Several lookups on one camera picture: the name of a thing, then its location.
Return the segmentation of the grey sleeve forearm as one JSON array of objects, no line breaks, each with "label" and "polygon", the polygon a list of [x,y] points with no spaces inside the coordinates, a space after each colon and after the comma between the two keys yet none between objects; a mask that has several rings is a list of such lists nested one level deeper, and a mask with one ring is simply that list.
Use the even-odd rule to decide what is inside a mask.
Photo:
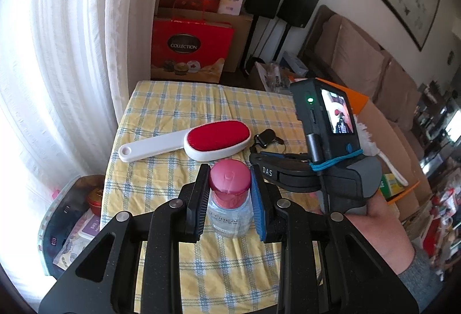
[{"label": "grey sleeve forearm", "polygon": [[415,298],[421,313],[441,292],[443,283],[431,267],[427,253],[420,248],[414,250],[413,261],[398,277]]}]

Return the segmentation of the person's right hand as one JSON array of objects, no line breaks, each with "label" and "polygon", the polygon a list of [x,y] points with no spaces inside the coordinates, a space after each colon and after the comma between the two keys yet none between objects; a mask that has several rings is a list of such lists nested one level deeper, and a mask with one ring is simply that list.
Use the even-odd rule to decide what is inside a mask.
[{"label": "person's right hand", "polygon": [[380,190],[368,200],[366,210],[366,215],[349,213],[346,217],[397,275],[403,273],[416,251]]}]

